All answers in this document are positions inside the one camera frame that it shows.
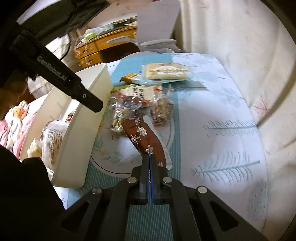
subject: wooden desk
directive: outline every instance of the wooden desk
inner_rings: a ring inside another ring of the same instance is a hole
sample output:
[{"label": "wooden desk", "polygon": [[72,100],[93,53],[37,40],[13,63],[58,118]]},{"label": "wooden desk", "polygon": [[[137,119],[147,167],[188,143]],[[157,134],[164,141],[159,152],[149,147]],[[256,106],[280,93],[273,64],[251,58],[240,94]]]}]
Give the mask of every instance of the wooden desk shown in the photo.
[{"label": "wooden desk", "polygon": [[76,47],[73,50],[74,55],[79,60],[83,68],[87,68],[92,65],[102,63],[104,62],[104,56],[102,55],[101,50],[128,43],[120,42],[109,44],[106,43],[108,40],[121,36],[130,36],[131,39],[135,39],[134,33],[136,31],[137,26],[132,25],[98,36],[88,41],[87,43]]}]

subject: white curtain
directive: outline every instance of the white curtain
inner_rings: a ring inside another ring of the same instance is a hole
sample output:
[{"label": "white curtain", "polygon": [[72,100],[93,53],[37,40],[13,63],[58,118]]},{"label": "white curtain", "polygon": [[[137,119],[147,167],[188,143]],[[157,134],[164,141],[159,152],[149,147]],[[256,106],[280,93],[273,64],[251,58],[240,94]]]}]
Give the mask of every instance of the white curtain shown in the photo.
[{"label": "white curtain", "polygon": [[296,213],[296,45],[260,0],[179,1],[179,46],[214,55],[259,124],[269,181],[263,233],[278,240]]}]

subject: black sleeve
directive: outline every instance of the black sleeve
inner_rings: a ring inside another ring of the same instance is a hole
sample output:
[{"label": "black sleeve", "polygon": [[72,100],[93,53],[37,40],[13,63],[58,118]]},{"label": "black sleeve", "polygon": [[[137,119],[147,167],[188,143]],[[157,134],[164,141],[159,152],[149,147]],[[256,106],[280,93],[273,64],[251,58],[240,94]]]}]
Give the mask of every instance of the black sleeve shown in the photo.
[{"label": "black sleeve", "polygon": [[64,210],[41,159],[20,162],[0,145],[0,240],[32,240]]}]

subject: white storage bin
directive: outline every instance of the white storage bin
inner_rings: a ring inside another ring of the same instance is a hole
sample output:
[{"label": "white storage bin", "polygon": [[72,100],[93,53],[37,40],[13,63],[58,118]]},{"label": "white storage bin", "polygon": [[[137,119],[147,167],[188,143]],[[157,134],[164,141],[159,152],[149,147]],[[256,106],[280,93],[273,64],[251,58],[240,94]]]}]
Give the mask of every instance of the white storage bin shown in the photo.
[{"label": "white storage bin", "polygon": [[78,101],[71,99],[57,88],[53,88],[39,111],[25,138],[20,160],[27,158],[31,142],[40,139],[41,131],[51,120],[66,120],[69,113],[76,110],[60,147],[53,178],[54,186],[80,188],[83,186],[89,158],[99,125],[113,89],[105,63],[92,66],[76,73],[86,89],[103,102],[103,109],[94,113]]}]

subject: chair backrest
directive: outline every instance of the chair backrest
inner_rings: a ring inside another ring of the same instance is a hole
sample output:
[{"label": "chair backrest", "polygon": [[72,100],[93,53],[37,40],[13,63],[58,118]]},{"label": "chair backrest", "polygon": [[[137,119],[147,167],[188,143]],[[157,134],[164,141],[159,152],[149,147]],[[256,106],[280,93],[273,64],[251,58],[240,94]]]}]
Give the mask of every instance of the chair backrest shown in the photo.
[{"label": "chair backrest", "polygon": [[180,12],[178,0],[161,0],[148,3],[138,12],[137,41],[170,39]]}]

